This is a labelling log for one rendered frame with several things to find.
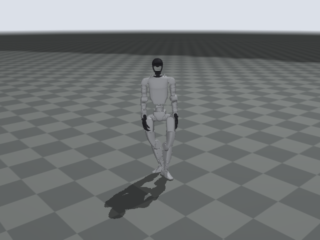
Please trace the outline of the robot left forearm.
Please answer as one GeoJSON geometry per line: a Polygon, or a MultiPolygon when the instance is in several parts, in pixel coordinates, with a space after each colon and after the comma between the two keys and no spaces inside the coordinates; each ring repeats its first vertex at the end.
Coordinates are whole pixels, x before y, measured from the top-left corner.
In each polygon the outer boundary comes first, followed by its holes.
{"type": "MultiPolygon", "coordinates": [[[[178,97],[177,97],[178,98],[178,97]]],[[[174,116],[174,114],[176,113],[177,114],[177,116],[178,116],[178,100],[177,101],[172,101],[171,102],[171,104],[172,104],[172,115],[174,116]]]]}

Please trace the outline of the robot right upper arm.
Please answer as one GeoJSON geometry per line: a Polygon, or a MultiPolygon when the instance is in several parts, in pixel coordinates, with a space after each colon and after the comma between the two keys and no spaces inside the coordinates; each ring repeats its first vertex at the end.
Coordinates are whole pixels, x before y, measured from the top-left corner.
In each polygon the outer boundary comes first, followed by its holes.
{"type": "Polygon", "coordinates": [[[141,81],[141,94],[142,94],[142,102],[148,102],[148,96],[147,96],[147,84],[149,81],[149,77],[143,78],[141,81]]]}

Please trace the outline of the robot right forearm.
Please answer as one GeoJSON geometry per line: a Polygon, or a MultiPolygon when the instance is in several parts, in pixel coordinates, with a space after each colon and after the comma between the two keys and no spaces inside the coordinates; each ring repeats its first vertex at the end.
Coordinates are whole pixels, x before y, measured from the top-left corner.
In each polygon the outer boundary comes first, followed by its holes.
{"type": "Polygon", "coordinates": [[[141,118],[143,119],[143,115],[146,115],[147,117],[147,103],[142,102],[142,97],[141,97],[141,118]]]}

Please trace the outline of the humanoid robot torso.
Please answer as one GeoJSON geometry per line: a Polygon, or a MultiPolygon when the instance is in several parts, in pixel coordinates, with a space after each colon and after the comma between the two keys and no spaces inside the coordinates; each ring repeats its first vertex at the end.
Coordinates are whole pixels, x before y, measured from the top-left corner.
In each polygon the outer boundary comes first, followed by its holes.
{"type": "Polygon", "coordinates": [[[154,77],[150,75],[148,79],[149,96],[153,104],[155,104],[155,110],[153,111],[154,121],[162,122],[166,121],[166,109],[163,105],[168,98],[168,78],[164,74],[160,74],[162,77],[154,77]]]}

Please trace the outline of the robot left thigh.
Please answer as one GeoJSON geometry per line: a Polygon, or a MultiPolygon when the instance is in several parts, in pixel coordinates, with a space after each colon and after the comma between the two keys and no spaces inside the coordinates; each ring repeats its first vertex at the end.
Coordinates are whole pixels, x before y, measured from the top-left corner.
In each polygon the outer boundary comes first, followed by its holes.
{"type": "Polygon", "coordinates": [[[168,151],[169,147],[173,146],[175,136],[176,136],[176,124],[175,117],[172,114],[165,114],[166,117],[166,141],[163,142],[162,147],[164,150],[168,151]]]}

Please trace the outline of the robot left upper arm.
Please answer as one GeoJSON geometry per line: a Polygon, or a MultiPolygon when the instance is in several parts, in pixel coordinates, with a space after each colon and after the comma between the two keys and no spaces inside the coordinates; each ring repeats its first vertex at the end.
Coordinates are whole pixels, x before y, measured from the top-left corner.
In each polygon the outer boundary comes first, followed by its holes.
{"type": "Polygon", "coordinates": [[[176,95],[176,82],[175,79],[173,77],[167,77],[168,79],[168,83],[170,84],[170,97],[169,99],[174,102],[177,101],[177,95],[176,95]]]}

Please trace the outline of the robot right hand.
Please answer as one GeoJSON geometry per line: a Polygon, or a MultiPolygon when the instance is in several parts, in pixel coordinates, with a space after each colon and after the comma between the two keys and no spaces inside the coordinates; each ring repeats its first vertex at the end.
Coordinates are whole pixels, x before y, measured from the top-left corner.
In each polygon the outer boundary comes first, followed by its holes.
{"type": "Polygon", "coordinates": [[[141,118],[143,128],[144,128],[146,131],[151,131],[151,130],[148,130],[148,128],[150,128],[150,127],[147,125],[146,119],[147,119],[147,116],[144,114],[144,115],[143,115],[143,118],[141,118]],[[147,127],[148,127],[148,128],[147,128],[147,127]]]}

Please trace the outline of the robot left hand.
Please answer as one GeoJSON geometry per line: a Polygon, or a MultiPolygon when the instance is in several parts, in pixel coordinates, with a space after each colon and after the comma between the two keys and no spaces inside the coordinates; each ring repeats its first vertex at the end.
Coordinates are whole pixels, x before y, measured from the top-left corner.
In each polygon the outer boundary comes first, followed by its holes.
{"type": "Polygon", "coordinates": [[[175,117],[175,129],[177,129],[177,127],[178,127],[178,115],[177,115],[177,113],[175,113],[174,114],[174,117],[175,117]]]}

